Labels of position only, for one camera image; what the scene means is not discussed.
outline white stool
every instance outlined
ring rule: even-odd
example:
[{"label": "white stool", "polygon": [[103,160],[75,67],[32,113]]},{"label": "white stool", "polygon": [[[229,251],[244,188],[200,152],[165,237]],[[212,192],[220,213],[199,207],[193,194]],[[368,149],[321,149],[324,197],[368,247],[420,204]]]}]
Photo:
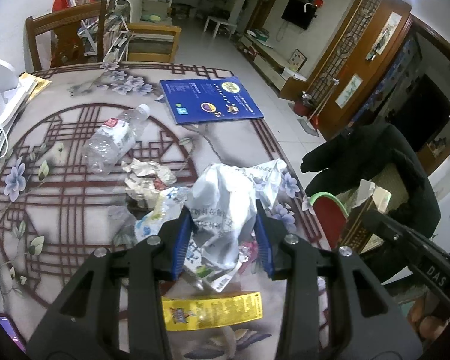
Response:
[{"label": "white stool", "polygon": [[205,28],[203,29],[203,32],[207,31],[208,23],[210,22],[210,20],[217,23],[217,25],[215,26],[215,31],[214,31],[213,38],[215,38],[217,36],[217,32],[218,32],[218,28],[220,27],[220,24],[223,24],[224,26],[230,27],[229,28],[230,35],[228,36],[228,39],[230,39],[232,37],[232,35],[235,33],[236,24],[229,23],[225,19],[220,19],[220,18],[214,17],[214,16],[209,16],[207,18],[207,22],[205,23]]}]

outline metal screw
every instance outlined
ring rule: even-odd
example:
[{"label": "metal screw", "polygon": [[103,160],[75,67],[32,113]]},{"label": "metal screw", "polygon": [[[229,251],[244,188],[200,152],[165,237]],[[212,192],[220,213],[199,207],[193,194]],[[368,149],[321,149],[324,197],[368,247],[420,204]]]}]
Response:
[{"label": "metal screw", "polygon": [[338,248],[338,252],[344,257],[350,257],[353,254],[353,250],[349,246],[341,246]]},{"label": "metal screw", "polygon": [[300,241],[299,237],[295,234],[285,235],[285,242],[290,245],[296,245]]},{"label": "metal screw", "polygon": [[152,235],[151,237],[147,238],[147,244],[151,246],[157,246],[162,242],[161,238],[158,235]]},{"label": "metal screw", "polygon": [[95,257],[104,257],[106,254],[107,254],[107,249],[105,249],[104,247],[98,247],[94,251]]}]

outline floral tablecloth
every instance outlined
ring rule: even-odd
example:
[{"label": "floral tablecloth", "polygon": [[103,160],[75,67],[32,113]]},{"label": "floral tablecloth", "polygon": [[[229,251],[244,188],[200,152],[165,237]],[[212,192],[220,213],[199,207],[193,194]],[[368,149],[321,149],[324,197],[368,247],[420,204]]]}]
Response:
[{"label": "floral tablecloth", "polygon": [[[226,78],[227,70],[181,64],[85,64],[41,71],[52,84],[25,108],[10,135],[11,149],[0,164],[0,287],[5,311],[29,339],[47,307],[99,246],[111,249],[117,228],[107,216],[110,205],[125,205],[125,173],[107,177],[89,173],[80,154],[86,139],[109,117],[147,104],[150,123],[126,160],[156,161],[192,185],[214,162],[251,167],[284,154],[263,120],[177,126],[160,98],[159,80]],[[328,248],[316,217],[307,210],[303,189],[289,166],[269,215],[284,222],[320,248]],[[328,340],[328,305],[319,281],[320,339]],[[264,318],[234,326],[240,359],[272,359],[282,318],[285,282],[272,282],[253,264],[227,290],[262,293]],[[126,316],[126,290],[122,290]],[[197,290],[180,279],[168,296]],[[223,340],[214,330],[170,334],[176,357],[224,358]],[[120,323],[120,346],[127,349],[126,320]]]}]

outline wall-mounted television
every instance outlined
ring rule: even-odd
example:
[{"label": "wall-mounted television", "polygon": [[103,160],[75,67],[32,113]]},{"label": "wall-mounted television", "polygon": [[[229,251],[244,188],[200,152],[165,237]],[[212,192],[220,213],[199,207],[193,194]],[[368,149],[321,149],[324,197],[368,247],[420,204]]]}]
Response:
[{"label": "wall-mounted television", "polygon": [[305,3],[300,0],[289,0],[282,14],[282,19],[306,30],[315,17],[317,7],[307,5],[305,12]]}]

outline lattice screen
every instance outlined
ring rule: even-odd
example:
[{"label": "lattice screen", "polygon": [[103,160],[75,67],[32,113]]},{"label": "lattice screen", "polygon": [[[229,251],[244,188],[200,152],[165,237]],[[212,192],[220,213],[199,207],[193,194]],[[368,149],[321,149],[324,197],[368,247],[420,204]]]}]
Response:
[{"label": "lattice screen", "polygon": [[312,102],[314,104],[319,104],[327,95],[330,87],[333,85],[332,79],[336,78],[348,57],[352,54],[381,1],[363,0],[360,4],[360,7],[333,51],[332,56],[330,56],[317,79],[313,81],[308,89],[308,93],[312,96]]}]

